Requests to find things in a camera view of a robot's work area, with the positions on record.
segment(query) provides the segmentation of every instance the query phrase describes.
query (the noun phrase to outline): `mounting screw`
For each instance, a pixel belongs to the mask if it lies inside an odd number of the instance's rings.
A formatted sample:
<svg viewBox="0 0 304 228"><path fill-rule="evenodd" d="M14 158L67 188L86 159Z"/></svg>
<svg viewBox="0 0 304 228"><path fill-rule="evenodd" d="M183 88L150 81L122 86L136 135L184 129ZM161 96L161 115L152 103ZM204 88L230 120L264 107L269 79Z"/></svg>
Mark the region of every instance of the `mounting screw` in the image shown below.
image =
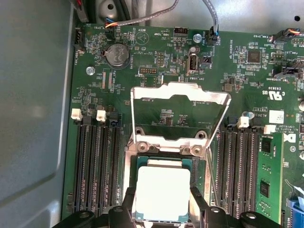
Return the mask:
<svg viewBox="0 0 304 228"><path fill-rule="evenodd" d="M194 36L193 36L193 41L195 42L195 43L200 43L201 41L203 40L203 37L201 36L201 34L195 34Z"/></svg>
<svg viewBox="0 0 304 228"><path fill-rule="evenodd" d="M88 66L85 71L86 71L86 74L90 75L90 76L95 74L95 68L92 66Z"/></svg>
<svg viewBox="0 0 304 228"><path fill-rule="evenodd" d="M246 216L250 219L256 219L256 216L252 213L247 213Z"/></svg>
<svg viewBox="0 0 304 228"><path fill-rule="evenodd" d="M219 209L218 208L211 208L211 211L214 213L219 213Z"/></svg>
<svg viewBox="0 0 304 228"><path fill-rule="evenodd" d="M81 219L85 219L85 218L87 218L87 217L89 217L90 215L89 215L89 213L87 213L87 212L84 212L84 213L81 213L80 215L79 215L79 217L81 218Z"/></svg>
<svg viewBox="0 0 304 228"><path fill-rule="evenodd" d="M201 147L200 146L193 146L192 147L192 152L193 152L193 154L196 154L196 155L200 154Z"/></svg>
<svg viewBox="0 0 304 228"><path fill-rule="evenodd" d="M147 152L148 151L148 149L149 149L149 147L148 147L148 145L144 142L140 142L139 144L138 144L138 146L137 146L137 149L138 149L138 151L139 152L141 152L141 153L145 153L145 152Z"/></svg>

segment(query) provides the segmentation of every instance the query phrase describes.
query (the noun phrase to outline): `integrated circuit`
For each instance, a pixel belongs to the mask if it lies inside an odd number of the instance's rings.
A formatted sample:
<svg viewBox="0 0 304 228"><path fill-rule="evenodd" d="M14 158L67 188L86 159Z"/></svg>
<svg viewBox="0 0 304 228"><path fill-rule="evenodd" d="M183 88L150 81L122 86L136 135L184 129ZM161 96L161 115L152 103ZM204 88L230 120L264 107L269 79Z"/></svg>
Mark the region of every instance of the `integrated circuit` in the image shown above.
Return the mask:
<svg viewBox="0 0 304 228"><path fill-rule="evenodd" d="M262 138L262 152L271 152L271 140L270 138Z"/></svg>
<svg viewBox="0 0 304 228"><path fill-rule="evenodd" d="M300 133L304 133L304 124L300 124Z"/></svg>
<svg viewBox="0 0 304 228"><path fill-rule="evenodd" d="M269 198L270 184L268 184L265 181L261 180L261 182L260 182L260 193L263 196L266 196L267 198Z"/></svg>
<svg viewBox="0 0 304 228"><path fill-rule="evenodd" d="M249 50L247 62L259 64L261 62L261 52L258 50Z"/></svg>

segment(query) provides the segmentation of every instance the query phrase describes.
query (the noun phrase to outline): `black memory slot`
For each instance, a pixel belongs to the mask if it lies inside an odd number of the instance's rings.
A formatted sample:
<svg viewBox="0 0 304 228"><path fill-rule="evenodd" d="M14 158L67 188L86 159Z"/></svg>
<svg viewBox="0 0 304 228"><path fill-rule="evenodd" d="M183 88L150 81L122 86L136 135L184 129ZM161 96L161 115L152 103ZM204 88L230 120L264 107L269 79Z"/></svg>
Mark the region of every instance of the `black memory slot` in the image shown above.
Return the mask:
<svg viewBox="0 0 304 228"><path fill-rule="evenodd" d="M102 127L101 129L101 144L99 152L99 182L98 182L98 215L100 216L103 213L104 207L107 206L108 202L108 193L107 193L107 160L108 160L108 137L109 137L109 128Z"/></svg>
<svg viewBox="0 0 304 228"><path fill-rule="evenodd" d="M217 157L217 176L216 189L218 192L220 206L222 206L222 178L223 178L223 161L224 161L224 140L225 133L221 132L218 141L218 157Z"/></svg>
<svg viewBox="0 0 304 228"><path fill-rule="evenodd" d="M110 206L116 205L117 182L118 182L118 162L120 148L120 127L112 128L112 154L111 154L111 175L110 175Z"/></svg>
<svg viewBox="0 0 304 228"><path fill-rule="evenodd" d="M247 168L246 168L246 186L245 186L245 210L253 211L256 198L256 178L257 178L257 149L258 136L248 134L247 149Z"/></svg>
<svg viewBox="0 0 304 228"><path fill-rule="evenodd" d="M74 193L73 202L74 208L73 213L80 210L80 195L81 195L81 160L82 160L82 147L85 131L84 127L77 127L77 142L76 142L76 161L75 161L75 177L74 177Z"/></svg>
<svg viewBox="0 0 304 228"><path fill-rule="evenodd" d="M233 181L233 210L231 215L234 217L239 216L239 201L241 195L241 176L242 176L242 159L243 159L243 134L237 134L236 140L236 155L235 155L235 176Z"/></svg>
<svg viewBox="0 0 304 228"><path fill-rule="evenodd" d="M91 151L90 151L90 164L89 164L89 189L88 189L88 210L95 211L95 203L96 203L96 142L98 141L97 136L97 127L92 126L92 140L91 140Z"/></svg>
<svg viewBox="0 0 304 228"><path fill-rule="evenodd" d="M228 176L227 176L227 199L226 210L230 214L232 212L232 197L233 197L233 179L234 179L234 167L235 167L235 153L236 153L236 141L237 134L235 132L230 133L229 140L229 153L228 153Z"/></svg>
<svg viewBox="0 0 304 228"><path fill-rule="evenodd" d="M92 147L92 126L85 126L85 146L83 152L84 175L82 177L81 193L82 207L81 210L90 210L89 208L89 184L90 184L90 168L91 168L91 147Z"/></svg>
<svg viewBox="0 0 304 228"><path fill-rule="evenodd" d="M222 178L222 192L223 199L222 207L227 209L227 180L228 180L228 163L229 163L229 149L230 149L230 132L224 133L224 152L223 152L223 178Z"/></svg>

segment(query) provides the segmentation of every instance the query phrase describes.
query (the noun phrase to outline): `capacitor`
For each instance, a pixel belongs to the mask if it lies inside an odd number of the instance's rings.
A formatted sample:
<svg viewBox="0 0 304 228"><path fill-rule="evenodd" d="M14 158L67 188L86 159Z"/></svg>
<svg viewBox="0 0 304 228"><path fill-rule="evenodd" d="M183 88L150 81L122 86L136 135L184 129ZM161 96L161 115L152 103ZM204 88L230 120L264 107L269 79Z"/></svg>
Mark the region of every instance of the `capacitor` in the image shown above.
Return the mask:
<svg viewBox="0 0 304 228"><path fill-rule="evenodd" d="M299 104L299 109L304 112L304 101L301 101Z"/></svg>

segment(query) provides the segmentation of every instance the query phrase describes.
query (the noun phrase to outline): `memory chip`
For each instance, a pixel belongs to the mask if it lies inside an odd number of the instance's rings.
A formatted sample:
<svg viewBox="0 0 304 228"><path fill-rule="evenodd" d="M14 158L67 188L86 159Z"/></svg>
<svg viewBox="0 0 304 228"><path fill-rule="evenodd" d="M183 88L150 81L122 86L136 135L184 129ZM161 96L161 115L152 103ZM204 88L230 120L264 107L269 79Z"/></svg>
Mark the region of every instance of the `memory chip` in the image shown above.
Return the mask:
<svg viewBox="0 0 304 228"><path fill-rule="evenodd" d="M261 180L260 183L260 193L263 196L266 196L267 198L269 198L269 193L270 193L270 185L264 181Z"/></svg>
<svg viewBox="0 0 304 228"><path fill-rule="evenodd" d="M300 124L300 133L304 133L304 124Z"/></svg>
<svg viewBox="0 0 304 228"><path fill-rule="evenodd" d="M271 139L262 138L262 151L266 153L271 152Z"/></svg>

